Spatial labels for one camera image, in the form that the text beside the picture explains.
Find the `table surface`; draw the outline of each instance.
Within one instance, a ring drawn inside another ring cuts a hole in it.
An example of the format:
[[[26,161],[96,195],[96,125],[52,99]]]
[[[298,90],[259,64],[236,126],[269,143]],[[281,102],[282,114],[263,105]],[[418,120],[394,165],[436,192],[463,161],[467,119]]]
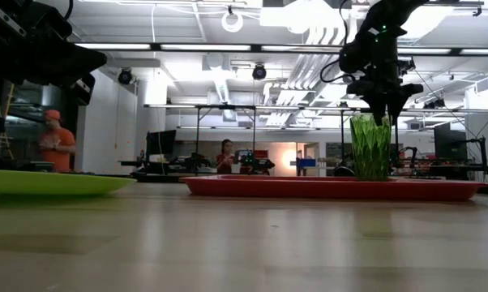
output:
[[[0,291],[488,291],[488,196],[188,195],[139,183],[107,196],[0,196]]]

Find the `person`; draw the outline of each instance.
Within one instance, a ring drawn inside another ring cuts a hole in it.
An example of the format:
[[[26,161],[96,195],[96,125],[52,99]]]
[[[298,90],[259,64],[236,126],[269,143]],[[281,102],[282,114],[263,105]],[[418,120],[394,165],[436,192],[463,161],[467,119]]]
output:
[[[60,112],[46,110],[45,121],[48,130],[40,143],[44,161],[53,162],[57,172],[70,171],[71,154],[75,154],[75,137],[60,125]]]
[[[231,165],[233,164],[232,147],[233,142],[231,140],[222,141],[220,154],[216,157],[218,174],[231,174]]]

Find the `red tray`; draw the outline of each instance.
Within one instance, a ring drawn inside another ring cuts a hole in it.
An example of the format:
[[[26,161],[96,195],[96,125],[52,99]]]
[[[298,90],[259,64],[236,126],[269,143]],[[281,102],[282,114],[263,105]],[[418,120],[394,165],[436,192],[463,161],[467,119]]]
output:
[[[359,182],[356,178],[215,175],[181,178],[193,195],[341,200],[469,200],[481,182],[390,178]]]

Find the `computer monitor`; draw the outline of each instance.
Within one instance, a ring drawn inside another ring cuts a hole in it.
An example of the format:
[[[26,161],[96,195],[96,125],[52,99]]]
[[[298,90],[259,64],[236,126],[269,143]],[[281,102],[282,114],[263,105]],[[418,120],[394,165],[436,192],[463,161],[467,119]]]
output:
[[[434,128],[435,156],[437,158],[467,160],[468,147],[465,132],[453,131],[451,124],[446,123]]]
[[[173,144],[176,141],[176,131],[148,132],[147,155],[172,154]]]

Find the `orange cap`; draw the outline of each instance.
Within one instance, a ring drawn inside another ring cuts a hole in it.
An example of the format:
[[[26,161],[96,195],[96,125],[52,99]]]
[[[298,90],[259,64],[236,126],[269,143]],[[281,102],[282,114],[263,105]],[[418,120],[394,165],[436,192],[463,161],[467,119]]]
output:
[[[52,119],[60,120],[60,112],[58,110],[55,110],[55,109],[46,110],[45,116],[46,116],[46,118],[52,118]]]

